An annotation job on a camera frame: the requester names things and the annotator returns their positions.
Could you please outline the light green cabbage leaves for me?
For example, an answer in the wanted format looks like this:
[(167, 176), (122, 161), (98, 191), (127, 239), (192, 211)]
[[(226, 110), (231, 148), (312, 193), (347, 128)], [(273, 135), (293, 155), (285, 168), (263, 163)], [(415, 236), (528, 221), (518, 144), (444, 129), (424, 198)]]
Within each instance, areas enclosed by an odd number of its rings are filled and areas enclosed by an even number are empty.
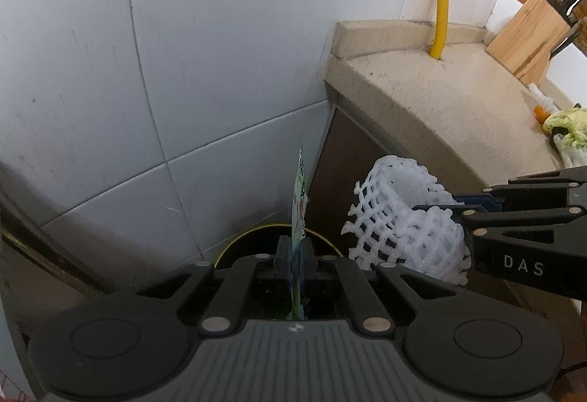
[(556, 142), (572, 148), (586, 148), (586, 110), (571, 108), (549, 116), (543, 130)]

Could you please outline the white foam fruit net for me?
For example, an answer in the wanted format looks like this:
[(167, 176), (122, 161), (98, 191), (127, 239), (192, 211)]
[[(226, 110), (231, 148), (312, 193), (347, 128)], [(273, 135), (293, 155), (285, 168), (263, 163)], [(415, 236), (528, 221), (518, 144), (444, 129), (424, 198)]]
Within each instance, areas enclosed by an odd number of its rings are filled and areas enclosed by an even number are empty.
[(453, 220), (454, 197), (412, 158), (379, 158), (363, 182), (341, 233), (356, 238), (348, 258), (362, 270), (381, 263), (457, 286), (468, 284), (471, 253), (464, 228)]

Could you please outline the green plastic snack bag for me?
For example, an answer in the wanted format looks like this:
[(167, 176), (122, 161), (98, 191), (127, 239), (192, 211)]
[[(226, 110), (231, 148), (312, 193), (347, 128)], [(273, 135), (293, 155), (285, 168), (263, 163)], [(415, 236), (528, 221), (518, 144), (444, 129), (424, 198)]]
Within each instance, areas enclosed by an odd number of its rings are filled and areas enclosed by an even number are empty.
[(291, 213), (291, 246), (288, 249), (289, 285), (291, 286), (292, 309), (288, 314), (289, 320), (299, 322), (303, 316), (302, 282), (305, 278), (303, 267), (302, 241), (306, 238), (306, 172), (303, 145), (299, 145), (298, 163), (296, 164), (295, 183), (293, 184), (292, 213)]

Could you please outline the clear plastic bag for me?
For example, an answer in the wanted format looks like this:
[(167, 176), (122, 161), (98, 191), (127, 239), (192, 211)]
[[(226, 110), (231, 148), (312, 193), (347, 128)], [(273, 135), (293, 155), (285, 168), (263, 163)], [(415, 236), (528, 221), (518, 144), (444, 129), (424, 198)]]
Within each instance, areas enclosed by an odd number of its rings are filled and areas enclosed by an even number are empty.
[(587, 165), (587, 149), (585, 145), (572, 144), (562, 134), (555, 134), (553, 142), (561, 156), (565, 169)]

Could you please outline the wooden knife block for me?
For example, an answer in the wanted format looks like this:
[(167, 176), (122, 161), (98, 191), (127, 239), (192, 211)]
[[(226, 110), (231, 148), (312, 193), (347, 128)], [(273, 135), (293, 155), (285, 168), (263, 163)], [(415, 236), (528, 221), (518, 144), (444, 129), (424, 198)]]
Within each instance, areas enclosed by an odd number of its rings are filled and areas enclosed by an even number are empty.
[(539, 87), (571, 26), (547, 0), (527, 0), (485, 51), (525, 86)]

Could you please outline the wooden handled knife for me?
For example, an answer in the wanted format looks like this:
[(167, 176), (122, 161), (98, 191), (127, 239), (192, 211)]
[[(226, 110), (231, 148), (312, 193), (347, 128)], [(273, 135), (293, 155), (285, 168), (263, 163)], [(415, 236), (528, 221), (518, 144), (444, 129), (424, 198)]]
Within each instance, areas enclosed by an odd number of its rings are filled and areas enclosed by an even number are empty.
[(579, 2), (577, 2), (573, 6), (573, 8), (569, 14), (569, 19), (572, 22), (577, 22), (586, 16), (587, 16), (587, 0), (579, 0)]

